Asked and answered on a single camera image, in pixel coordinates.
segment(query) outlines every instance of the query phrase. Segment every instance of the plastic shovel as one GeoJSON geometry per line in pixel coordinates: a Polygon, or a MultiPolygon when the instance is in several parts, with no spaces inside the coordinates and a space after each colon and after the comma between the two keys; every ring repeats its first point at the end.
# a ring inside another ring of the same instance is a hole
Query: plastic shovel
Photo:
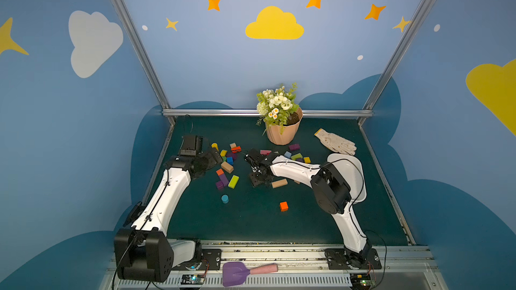
{"type": "Polygon", "coordinates": [[[276,263],[248,269],[242,262],[227,262],[223,265],[223,286],[233,287],[243,284],[249,274],[264,274],[278,272],[276,263]]]}

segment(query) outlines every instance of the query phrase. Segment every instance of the orange star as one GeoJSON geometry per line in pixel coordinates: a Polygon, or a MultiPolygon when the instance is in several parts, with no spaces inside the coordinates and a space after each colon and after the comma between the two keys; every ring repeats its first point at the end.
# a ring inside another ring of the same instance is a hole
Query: orange star
{"type": "Polygon", "coordinates": [[[210,3],[210,5],[208,6],[208,10],[216,9],[216,10],[220,11],[220,9],[219,9],[220,0],[208,0],[208,2],[210,3]]]}
{"type": "Polygon", "coordinates": [[[387,6],[377,7],[375,5],[372,5],[371,6],[371,11],[369,12],[369,14],[367,16],[365,16],[364,19],[374,18],[374,19],[378,20],[378,17],[380,16],[380,13],[382,12],[382,10],[385,7],[387,7],[387,6]]]}
{"type": "Polygon", "coordinates": [[[310,0],[308,5],[306,6],[306,8],[308,8],[308,7],[317,7],[319,9],[321,9],[321,0],[310,0]]]}

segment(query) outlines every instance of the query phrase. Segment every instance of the pink block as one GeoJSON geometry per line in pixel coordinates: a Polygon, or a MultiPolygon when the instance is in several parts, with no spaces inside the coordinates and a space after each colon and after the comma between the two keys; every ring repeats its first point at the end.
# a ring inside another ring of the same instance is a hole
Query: pink block
{"type": "Polygon", "coordinates": [[[224,187],[229,185],[229,180],[225,176],[225,173],[223,173],[222,175],[219,175],[219,178],[220,178],[220,181],[223,183],[224,187]]]}
{"type": "Polygon", "coordinates": [[[299,146],[299,144],[294,144],[294,145],[290,145],[290,146],[288,146],[288,149],[289,149],[290,151],[296,151],[296,150],[300,150],[300,149],[301,149],[301,147],[299,146]]]}

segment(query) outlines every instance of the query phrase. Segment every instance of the white glove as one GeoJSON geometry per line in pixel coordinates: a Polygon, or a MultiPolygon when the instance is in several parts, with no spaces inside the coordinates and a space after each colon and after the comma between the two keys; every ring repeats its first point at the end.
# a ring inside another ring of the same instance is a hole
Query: white glove
{"type": "Polygon", "coordinates": [[[319,129],[314,135],[331,151],[339,152],[341,154],[350,154],[353,156],[355,150],[357,150],[354,142],[344,139],[334,133],[326,132],[324,129],[319,129]]]}

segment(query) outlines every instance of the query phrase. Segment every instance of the orange block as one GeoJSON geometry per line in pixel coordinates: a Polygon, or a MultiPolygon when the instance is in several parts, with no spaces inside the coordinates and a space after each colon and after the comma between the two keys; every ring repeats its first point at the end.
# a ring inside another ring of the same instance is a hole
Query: orange block
{"type": "Polygon", "coordinates": [[[281,209],[282,212],[287,211],[288,210],[287,202],[280,203],[280,209],[281,209]]]}

